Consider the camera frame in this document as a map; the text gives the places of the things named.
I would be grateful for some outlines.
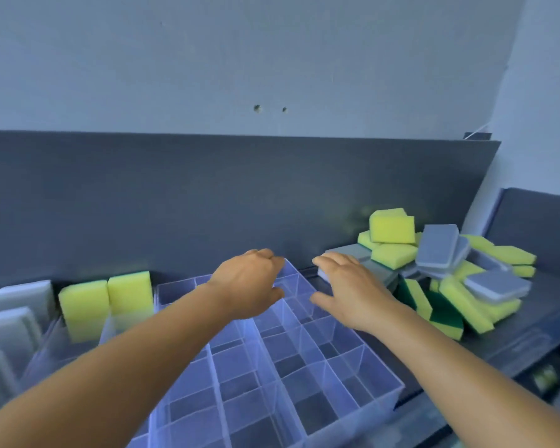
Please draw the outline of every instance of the divided storage box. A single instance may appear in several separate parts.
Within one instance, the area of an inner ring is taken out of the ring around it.
[[[161,310],[209,275],[157,286]],[[285,298],[233,321],[176,380],[131,441],[133,448],[338,447],[385,421],[403,383],[359,338],[309,301],[313,286],[287,261]],[[116,336],[73,344],[62,321],[24,377],[32,386]]]

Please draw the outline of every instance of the white wall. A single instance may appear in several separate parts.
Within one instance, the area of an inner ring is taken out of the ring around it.
[[[482,231],[500,188],[560,195],[560,0],[527,0],[490,129],[502,144],[467,233]]]
[[[461,138],[522,4],[0,0],[0,129]]]

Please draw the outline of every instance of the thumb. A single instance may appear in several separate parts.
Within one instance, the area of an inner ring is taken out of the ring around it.
[[[336,304],[334,297],[324,294],[322,292],[314,292],[311,294],[311,302],[316,304],[321,309],[325,309],[328,313],[333,314],[333,309]]]
[[[272,302],[272,305],[276,303],[278,300],[284,297],[284,289],[282,288],[272,288],[269,293],[269,299]]]

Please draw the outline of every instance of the hand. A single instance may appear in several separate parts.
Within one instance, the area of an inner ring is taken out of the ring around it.
[[[372,331],[384,311],[400,305],[359,261],[333,251],[313,259],[329,278],[334,297],[316,292],[311,301],[351,329]]]
[[[232,319],[248,319],[284,297],[282,288],[272,287],[283,266],[284,258],[269,248],[249,250],[224,261],[206,285],[216,289]]]

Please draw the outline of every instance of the person's left hand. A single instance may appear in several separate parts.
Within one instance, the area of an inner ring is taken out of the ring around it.
[[[284,258],[269,248],[249,250],[224,261],[203,286],[215,288],[233,319],[258,316],[284,297],[274,280],[284,266]]]

